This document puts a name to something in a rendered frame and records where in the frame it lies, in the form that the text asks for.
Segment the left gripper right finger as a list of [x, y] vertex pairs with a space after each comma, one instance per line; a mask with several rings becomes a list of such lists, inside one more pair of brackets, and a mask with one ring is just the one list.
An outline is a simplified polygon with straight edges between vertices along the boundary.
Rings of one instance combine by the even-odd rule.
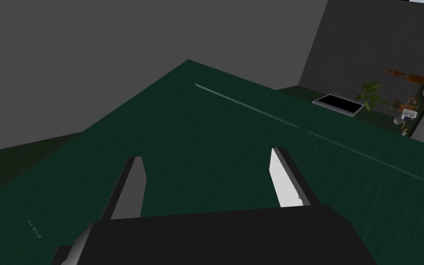
[[269, 174], [280, 207], [321, 204], [287, 149], [271, 149]]

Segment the green potted plant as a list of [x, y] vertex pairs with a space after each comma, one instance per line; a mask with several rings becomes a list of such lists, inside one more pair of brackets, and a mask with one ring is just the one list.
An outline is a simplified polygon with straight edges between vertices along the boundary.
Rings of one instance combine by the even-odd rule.
[[376, 81], [362, 84], [361, 93], [357, 94], [355, 99], [364, 101], [364, 107], [368, 111], [374, 109], [376, 104], [391, 105], [390, 101], [382, 99], [380, 95], [377, 94], [377, 91], [381, 87], [382, 86]]

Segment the black panel with grey frame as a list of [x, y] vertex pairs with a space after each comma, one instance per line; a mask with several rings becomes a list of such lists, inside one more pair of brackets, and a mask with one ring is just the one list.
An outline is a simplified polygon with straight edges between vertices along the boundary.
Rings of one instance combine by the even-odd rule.
[[341, 113], [349, 117], [354, 117], [358, 112], [363, 109], [363, 105], [361, 103], [357, 103], [355, 101], [342, 98], [333, 94], [328, 94], [319, 97], [313, 100], [312, 104]]

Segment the brown bottle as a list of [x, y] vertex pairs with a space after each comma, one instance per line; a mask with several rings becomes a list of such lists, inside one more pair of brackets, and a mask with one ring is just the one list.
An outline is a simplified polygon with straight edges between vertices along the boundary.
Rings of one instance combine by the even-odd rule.
[[389, 73], [390, 75], [392, 75], [393, 77], [403, 78], [406, 81], [413, 83], [413, 84], [417, 84], [417, 85], [424, 84], [424, 76], [422, 76], [422, 75], [405, 74], [405, 73], [403, 73], [399, 70], [387, 70], [386, 72]]

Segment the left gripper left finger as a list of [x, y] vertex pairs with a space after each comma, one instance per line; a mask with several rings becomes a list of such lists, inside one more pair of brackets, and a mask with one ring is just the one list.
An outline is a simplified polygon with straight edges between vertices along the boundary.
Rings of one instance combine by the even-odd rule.
[[140, 156], [129, 157], [116, 182], [101, 220], [141, 216], [147, 176]]

